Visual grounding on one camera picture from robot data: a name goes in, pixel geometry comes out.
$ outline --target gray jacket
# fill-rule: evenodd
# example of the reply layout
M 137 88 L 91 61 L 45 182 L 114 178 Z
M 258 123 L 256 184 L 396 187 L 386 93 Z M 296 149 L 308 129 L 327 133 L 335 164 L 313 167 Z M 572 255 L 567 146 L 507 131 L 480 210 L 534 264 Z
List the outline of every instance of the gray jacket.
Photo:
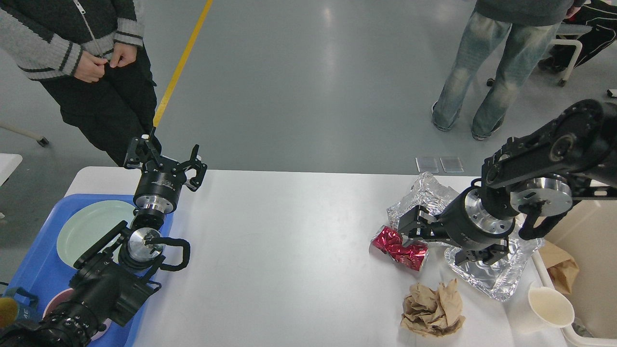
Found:
M 478 0 L 476 11 L 499 22 L 544 27 L 561 22 L 572 6 L 585 0 Z
M 75 74 L 83 51 L 143 46 L 141 0 L 0 0 L 0 48 L 31 80 Z

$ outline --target white bin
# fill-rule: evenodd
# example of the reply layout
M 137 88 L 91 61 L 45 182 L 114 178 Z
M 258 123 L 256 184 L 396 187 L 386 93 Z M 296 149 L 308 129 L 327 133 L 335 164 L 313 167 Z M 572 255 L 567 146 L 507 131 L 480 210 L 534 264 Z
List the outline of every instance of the white bin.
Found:
M 566 295 L 576 317 L 596 338 L 563 330 L 576 346 L 617 346 L 617 201 L 583 201 L 547 235 L 547 240 L 570 253 L 581 271 L 573 293 Z M 538 253 L 534 262 L 542 283 L 553 288 Z

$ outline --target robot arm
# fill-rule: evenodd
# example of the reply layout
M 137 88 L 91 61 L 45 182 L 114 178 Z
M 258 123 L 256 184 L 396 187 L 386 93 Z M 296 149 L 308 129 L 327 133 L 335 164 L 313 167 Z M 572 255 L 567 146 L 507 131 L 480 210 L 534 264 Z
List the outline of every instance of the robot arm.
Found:
M 104 328 L 103 321 L 110 318 L 124 326 L 160 289 L 161 284 L 151 280 L 157 270 L 184 269 L 189 262 L 190 244 L 162 237 L 159 229 L 165 216 L 176 209 L 182 186 L 195 191 L 203 182 L 207 166 L 197 157 L 198 149 L 195 145 L 191 158 L 180 163 L 160 155 L 154 130 L 133 139 L 125 167 L 142 172 L 133 196 L 136 209 L 131 225 L 118 223 L 75 262 L 78 271 L 69 282 L 74 292 L 67 301 L 41 322 L 24 320 L 7 327 L 0 333 L 0 346 L 87 346 L 91 337 Z M 194 177 L 187 178 L 189 170 L 195 171 Z M 165 246 L 182 248 L 180 264 L 164 264 Z M 116 263 L 113 253 L 118 248 Z
M 461 247 L 457 264 L 493 264 L 507 255 L 518 214 L 526 214 L 520 237 L 543 237 L 578 201 L 617 199 L 616 187 L 617 105 L 583 100 L 534 133 L 509 138 L 442 214 L 432 218 L 417 206 L 401 217 L 399 232 Z M 547 218 L 534 227 L 540 216 Z

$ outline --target shoe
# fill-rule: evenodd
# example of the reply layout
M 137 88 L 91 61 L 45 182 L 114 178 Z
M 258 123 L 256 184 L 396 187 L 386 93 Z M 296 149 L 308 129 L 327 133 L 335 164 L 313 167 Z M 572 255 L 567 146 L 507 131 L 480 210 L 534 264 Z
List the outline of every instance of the shoe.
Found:
M 437 130 L 439 130 L 441 132 L 449 132 L 450 130 L 452 130 L 452 128 L 445 128 L 445 127 L 442 127 L 440 125 L 437 125 L 437 123 L 435 122 L 435 119 L 433 118 L 433 113 L 435 113 L 435 106 L 436 105 L 437 105 L 437 101 L 435 101 L 435 103 L 431 106 L 431 122 L 437 128 Z
M 538 68 L 544 72 L 560 73 L 566 69 L 565 66 L 555 65 L 555 57 L 548 57 L 538 62 Z
M 499 130 L 501 128 L 503 123 L 497 124 L 493 130 L 491 130 L 491 135 L 493 135 L 497 130 Z M 471 137 L 473 137 L 474 140 L 478 140 L 478 141 L 484 141 L 486 140 L 488 137 L 490 137 L 491 135 L 488 136 L 480 136 L 477 134 L 474 134 L 473 131 L 471 132 Z

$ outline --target gray floor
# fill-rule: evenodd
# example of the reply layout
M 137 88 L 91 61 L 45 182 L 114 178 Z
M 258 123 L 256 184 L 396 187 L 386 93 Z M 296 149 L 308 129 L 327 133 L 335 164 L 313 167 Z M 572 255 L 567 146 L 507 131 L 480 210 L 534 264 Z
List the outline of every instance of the gray floor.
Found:
M 162 97 L 205 0 L 147 4 L 146 45 Z M 501 131 L 471 138 L 475 107 L 499 61 L 478 73 L 449 133 L 429 123 L 471 0 L 214 0 L 157 131 L 182 160 L 194 143 L 211 169 L 417 174 L 418 156 L 458 156 L 465 175 L 509 136 L 523 136 L 570 104 L 608 101 L 617 47 L 559 77 L 532 74 Z M 82 167 L 113 165 L 0 51 L 0 119 L 51 144 L 0 129 L 0 152 L 23 162 L 0 188 L 0 280 L 9 281 L 52 206 Z

